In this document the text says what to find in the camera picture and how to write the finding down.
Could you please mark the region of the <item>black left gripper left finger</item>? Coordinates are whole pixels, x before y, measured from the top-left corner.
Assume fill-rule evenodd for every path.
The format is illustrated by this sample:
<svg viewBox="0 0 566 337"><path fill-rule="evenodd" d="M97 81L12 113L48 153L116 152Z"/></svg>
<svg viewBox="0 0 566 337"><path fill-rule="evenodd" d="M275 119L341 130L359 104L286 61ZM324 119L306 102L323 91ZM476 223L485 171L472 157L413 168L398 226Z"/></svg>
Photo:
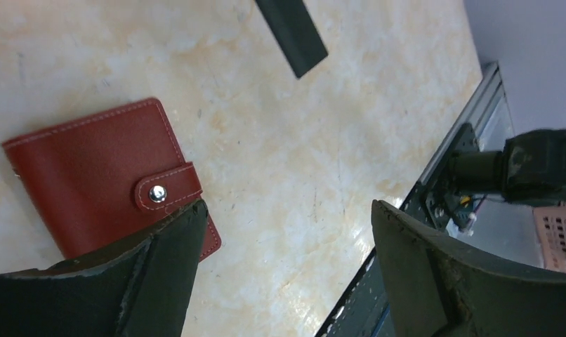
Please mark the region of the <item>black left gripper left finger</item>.
<svg viewBox="0 0 566 337"><path fill-rule="evenodd" d="M179 336L208 227L195 200L45 270L0 274L0 336Z"/></svg>

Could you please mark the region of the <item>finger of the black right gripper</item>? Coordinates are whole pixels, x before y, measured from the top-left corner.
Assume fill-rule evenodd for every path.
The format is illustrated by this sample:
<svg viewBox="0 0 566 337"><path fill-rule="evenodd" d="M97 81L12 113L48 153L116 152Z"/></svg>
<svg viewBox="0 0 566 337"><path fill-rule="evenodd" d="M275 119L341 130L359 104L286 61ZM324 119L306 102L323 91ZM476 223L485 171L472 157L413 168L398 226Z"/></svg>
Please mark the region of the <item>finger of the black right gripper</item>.
<svg viewBox="0 0 566 337"><path fill-rule="evenodd" d="M296 78L328 56L328 50L303 0L256 0Z"/></svg>

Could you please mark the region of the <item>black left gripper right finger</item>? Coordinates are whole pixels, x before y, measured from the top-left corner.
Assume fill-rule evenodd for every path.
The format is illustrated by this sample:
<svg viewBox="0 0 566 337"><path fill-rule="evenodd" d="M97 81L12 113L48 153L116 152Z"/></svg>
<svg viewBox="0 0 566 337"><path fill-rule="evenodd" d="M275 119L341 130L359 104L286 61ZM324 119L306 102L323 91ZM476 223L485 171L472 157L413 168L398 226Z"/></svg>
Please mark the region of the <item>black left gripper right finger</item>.
<svg viewBox="0 0 566 337"><path fill-rule="evenodd" d="M566 336L566 274L500 258L371 205L398 336Z"/></svg>

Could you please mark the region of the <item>red leather card holder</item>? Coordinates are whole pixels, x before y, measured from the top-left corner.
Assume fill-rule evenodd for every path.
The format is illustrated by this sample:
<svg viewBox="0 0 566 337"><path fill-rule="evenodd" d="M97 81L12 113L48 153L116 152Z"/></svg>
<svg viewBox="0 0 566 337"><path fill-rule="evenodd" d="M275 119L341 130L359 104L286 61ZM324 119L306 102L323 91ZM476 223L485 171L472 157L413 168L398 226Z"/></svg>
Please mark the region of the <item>red leather card holder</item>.
<svg viewBox="0 0 566 337"><path fill-rule="evenodd" d="M1 146L68 259L142 230L203 192L156 98L17 136Z"/></svg>

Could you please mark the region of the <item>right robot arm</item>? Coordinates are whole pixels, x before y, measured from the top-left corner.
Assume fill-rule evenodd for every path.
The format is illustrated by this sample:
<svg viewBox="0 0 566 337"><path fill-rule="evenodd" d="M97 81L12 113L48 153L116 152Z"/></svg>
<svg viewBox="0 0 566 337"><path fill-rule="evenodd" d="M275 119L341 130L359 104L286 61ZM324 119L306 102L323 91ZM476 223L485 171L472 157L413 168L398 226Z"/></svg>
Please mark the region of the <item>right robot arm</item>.
<svg viewBox="0 0 566 337"><path fill-rule="evenodd" d="M257 1L284 57L300 79L328 56L303 1ZM459 124L422 184L422 201L449 205L462 196L495 194L509 204L555 206L566 201L566 129L537 129L505 141L501 150L479 150Z"/></svg>

